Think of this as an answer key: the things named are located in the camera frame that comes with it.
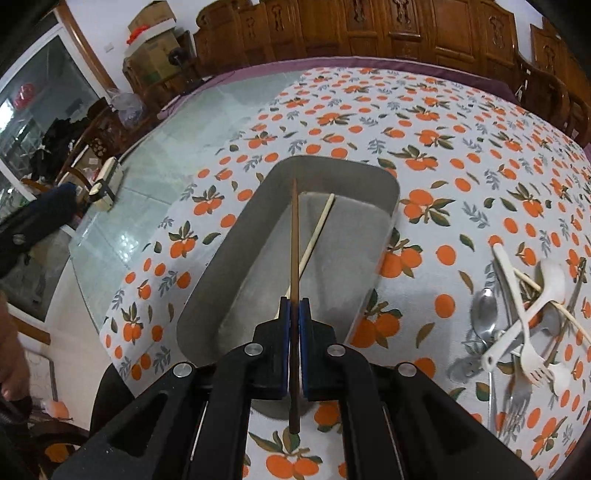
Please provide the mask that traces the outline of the person's left hand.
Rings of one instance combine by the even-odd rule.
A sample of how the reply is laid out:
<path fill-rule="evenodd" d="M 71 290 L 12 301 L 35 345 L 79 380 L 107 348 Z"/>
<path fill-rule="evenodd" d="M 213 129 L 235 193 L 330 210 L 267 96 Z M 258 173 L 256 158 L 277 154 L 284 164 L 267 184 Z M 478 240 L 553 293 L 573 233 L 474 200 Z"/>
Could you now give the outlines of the person's left hand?
<path fill-rule="evenodd" d="M 30 394 L 29 366 L 4 293 L 0 301 L 0 383 L 7 401 L 18 401 Z"/>

